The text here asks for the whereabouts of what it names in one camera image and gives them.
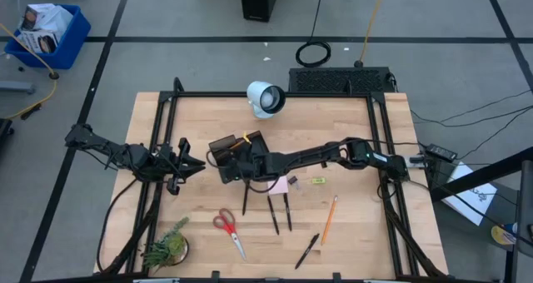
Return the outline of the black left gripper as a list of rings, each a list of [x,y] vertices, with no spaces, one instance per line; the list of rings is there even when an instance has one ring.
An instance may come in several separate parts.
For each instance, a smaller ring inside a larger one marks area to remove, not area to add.
[[[178,143],[180,168],[172,160],[172,147],[167,144],[156,145],[156,173],[162,179],[164,176],[172,174],[172,178],[167,182],[167,191],[172,195],[178,195],[180,184],[184,184],[187,178],[205,169],[205,162],[190,155],[191,145],[189,141],[182,137]]]

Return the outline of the pink sticky note pad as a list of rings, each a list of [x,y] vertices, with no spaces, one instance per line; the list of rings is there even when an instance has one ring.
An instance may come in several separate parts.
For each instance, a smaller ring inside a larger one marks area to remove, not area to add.
[[[277,195],[288,193],[288,181],[286,176],[280,176],[277,181],[269,181],[267,183],[269,195]]]

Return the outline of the black pen with scale print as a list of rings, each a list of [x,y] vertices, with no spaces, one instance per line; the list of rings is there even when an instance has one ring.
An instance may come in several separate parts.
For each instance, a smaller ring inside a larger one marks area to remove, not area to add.
[[[274,225],[276,234],[279,235],[280,234],[279,226],[278,226],[278,223],[277,223],[276,213],[274,211],[274,207],[273,207],[273,203],[271,201],[271,197],[267,196],[266,198],[267,198],[267,203],[269,205],[269,210],[270,210],[270,213],[271,213],[272,223]]]

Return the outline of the red handled scissors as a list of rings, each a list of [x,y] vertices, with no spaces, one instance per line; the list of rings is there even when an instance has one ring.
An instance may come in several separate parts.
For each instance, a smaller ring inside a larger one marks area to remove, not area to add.
[[[246,261],[247,256],[237,234],[236,219],[234,215],[227,208],[221,208],[218,215],[213,218],[212,224],[216,228],[224,230],[231,237],[236,248],[239,250],[242,259]]]

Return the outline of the black click pen with clip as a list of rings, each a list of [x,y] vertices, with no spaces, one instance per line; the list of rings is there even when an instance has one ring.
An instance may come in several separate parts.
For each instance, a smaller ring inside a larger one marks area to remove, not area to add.
[[[305,251],[303,252],[302,256],[300,257],[300,259],[297,261],[296,265],[295,265],[295,270],[297,270],[300,265],[303,263],[303,261],[306,259],[306,257],[308,256],[308,254],[310,253],[312,247],[316,244],[316,241],[318,240],[318,237],[320,236],[320,233],[316,233],[312,238],[311,238],[311,241],[308,245],[308,247],[305,249]]]

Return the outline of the white spotlight lamp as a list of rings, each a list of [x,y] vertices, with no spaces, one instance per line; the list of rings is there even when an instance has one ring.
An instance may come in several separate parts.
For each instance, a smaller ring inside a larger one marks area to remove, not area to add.
[[[255,117],[267,119],[278,113],[286,103],[286,94],[269,82],[252,82],[247,88],[247,99]]]

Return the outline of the potted green succulent plant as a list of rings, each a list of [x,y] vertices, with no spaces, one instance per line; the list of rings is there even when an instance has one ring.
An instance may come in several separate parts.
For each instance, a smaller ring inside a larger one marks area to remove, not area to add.
[[[143,255],[142,265],[147,269],[176,266],[188,256],[189,243],[181,233],[181,229],[189,222],[187,216],[177,222],[174,227],[155,241],[149,251]]]

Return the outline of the blue plastic bin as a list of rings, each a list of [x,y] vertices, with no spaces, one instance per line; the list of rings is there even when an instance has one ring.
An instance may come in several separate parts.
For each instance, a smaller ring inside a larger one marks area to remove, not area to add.
[[[91,30],[91,24],[82,14],[79,6],[61,4],[61,7],[72,14],[72,20],[54,52],[38,53],[38,56],[52,69],[70,69],[85,42],[85,38]],[[7,54],[13,55],[28,67],[45,67],[12,37],[8,39],[4,51]]]

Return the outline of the black floor object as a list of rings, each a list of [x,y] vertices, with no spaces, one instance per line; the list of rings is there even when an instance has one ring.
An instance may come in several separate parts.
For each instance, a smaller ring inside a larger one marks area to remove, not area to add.
[[[14,133],[12,121],[0,118],[0,148],[5,144],[7,138]]]

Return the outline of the grey metal floor foot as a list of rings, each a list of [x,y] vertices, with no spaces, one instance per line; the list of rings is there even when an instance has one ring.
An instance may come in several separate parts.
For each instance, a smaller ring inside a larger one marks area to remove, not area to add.
[[[35,92],[35,87],[30,82],[0,81],[0,91],[33,94]]]

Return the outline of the black power adapter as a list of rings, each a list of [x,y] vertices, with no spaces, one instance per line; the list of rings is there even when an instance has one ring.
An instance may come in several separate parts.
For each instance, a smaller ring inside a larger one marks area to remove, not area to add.
[[[435,144],[430,144],[426,146],[425,154],[427,154],[428,156],[439,158],[449,163],[452,163],[457,158],[456,152],[450,151],[444,147],[437,146]]]

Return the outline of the white paper sheet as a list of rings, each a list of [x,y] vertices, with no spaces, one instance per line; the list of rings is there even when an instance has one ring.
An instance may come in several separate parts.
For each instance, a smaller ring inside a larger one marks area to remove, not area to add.
[[[483,220],[483,216],[476,211],[486,214],[496,192],[496,187],[490,183],[486,183],[458,193],[455,196],[448,196],[442,202],[476,226],[479,226]]]

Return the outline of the black diagonal beam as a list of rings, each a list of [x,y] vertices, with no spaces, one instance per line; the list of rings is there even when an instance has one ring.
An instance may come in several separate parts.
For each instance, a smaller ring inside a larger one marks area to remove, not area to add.
[[[440,201],[518,171],[526,177],[525,182],[521,183],[521,188],[531,190],[533,188],[533,146],[433,189],[431,199]]]

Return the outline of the yellow round object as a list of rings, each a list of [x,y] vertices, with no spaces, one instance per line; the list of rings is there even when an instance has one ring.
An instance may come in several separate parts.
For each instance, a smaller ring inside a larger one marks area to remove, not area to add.
[[[502,246],[513,246],[516,243],[517,223],[496,225],[491,228],[493,240]]]

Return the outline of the dark upright stand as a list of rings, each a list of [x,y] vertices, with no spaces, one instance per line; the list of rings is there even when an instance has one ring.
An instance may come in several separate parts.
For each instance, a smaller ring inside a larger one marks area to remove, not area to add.
[[[511,280],[516,283],[518,254],[533,258],[533,161],[523,161],[521,188],[516,203],[516,243],[512,251]]]

